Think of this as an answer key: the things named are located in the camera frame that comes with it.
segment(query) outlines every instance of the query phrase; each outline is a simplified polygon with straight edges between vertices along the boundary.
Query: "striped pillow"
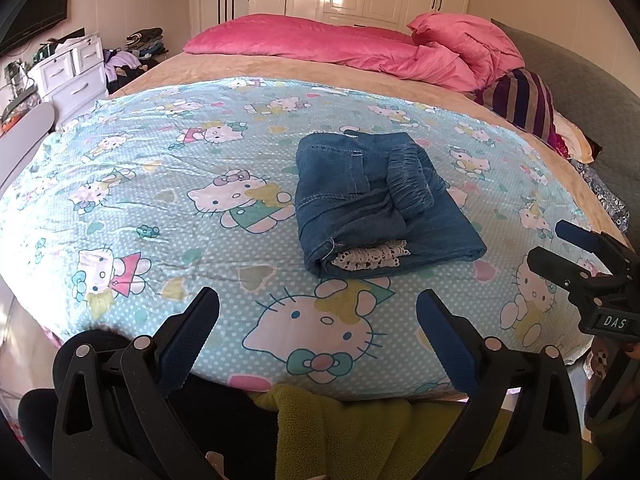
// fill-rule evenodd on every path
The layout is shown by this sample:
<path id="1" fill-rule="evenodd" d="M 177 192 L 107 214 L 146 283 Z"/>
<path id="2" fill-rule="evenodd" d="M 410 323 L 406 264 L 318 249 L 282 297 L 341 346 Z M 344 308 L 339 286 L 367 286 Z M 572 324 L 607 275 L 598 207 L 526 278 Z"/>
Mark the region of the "striped pillow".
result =
<path id="1" fill-rule="evenodd" d="M 523 68 L 511 70 L 484 90 L 478 90 L 474 100 L 568 158 L 564 140 L 556 134 L 551 91 L 538 74 Z"/>

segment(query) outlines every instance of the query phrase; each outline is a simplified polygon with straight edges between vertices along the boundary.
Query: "gray padded bed frame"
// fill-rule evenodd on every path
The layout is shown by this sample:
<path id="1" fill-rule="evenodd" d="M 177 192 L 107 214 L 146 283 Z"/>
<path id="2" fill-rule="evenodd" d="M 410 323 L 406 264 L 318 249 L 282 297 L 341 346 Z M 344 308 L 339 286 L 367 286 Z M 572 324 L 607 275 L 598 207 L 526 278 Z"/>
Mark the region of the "gray padded bed frame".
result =
<path id="1" fill-rule="evenodd" d="M 631 214 L 626 236 L 640 249 L 640 97 L 570 50 L 494 23 L 518 47 L 526 68 L 551 89 L 554 108 L 602 146 L 590 166 L 625 202 Z"/>

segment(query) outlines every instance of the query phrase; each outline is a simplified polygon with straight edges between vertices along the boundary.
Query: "television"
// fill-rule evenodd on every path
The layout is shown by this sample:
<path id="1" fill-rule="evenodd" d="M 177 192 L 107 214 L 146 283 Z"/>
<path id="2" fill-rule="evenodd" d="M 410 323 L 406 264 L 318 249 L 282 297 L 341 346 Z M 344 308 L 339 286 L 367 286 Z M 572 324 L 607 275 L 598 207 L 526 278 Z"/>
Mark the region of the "television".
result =
<path id="1" fill-rule="evenodd" d="M 0 56 L 66 19 L 67 0 L 27 0 L 0 42 Z"/>

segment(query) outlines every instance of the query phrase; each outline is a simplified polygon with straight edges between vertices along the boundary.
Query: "green fleece blanket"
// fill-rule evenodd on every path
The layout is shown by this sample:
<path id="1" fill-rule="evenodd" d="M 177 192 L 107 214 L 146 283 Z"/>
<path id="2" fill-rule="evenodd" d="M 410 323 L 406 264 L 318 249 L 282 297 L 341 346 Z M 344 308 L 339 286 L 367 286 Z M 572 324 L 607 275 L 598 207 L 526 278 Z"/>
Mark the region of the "green fleece blanket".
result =
<path id="1" fill-rule="evenodd" d="M 278 412 L 276 480 L 410 480 L 460 414 L 460 402 L 404 399 L 339 402 L 290 384 L 253 394 L 257 406 Z M 475 468 L 493 459 L 511 412 L 503 411 Z M 583 445 L 583 477 L 601 460 Z"/>

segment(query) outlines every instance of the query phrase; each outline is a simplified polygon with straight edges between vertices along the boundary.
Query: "hello kitty bedsheet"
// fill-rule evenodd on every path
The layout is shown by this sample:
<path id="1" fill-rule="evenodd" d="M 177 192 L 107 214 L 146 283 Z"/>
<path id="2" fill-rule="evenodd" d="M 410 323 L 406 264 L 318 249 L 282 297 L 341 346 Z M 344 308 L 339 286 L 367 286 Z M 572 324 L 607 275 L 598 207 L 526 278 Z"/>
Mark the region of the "hello kitty bedsheet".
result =
<path id="1" fill-rule="evenodd" d="M 425 147 L 485 256 L 391 279 L 306 272 L 296 147 L 310 132 L 345 129 L 405 131 Z M 526 264 L 541 245 L 601 269 L 556 237 L 560 219 L 586 226 L 509 130 L 366 92 L 228 78 L 99 102 L 49 136 L 0 200 L 0 274 L 63 338 L 95 327 L 153 333 L 211 286 L 220 318 L 194 371 L 231 386 L 436 395 L 450 384 L 415 317 L 425 288 L 511 348 L 555 344 L 571 361 L 588 347 L 567 294 Z"/>

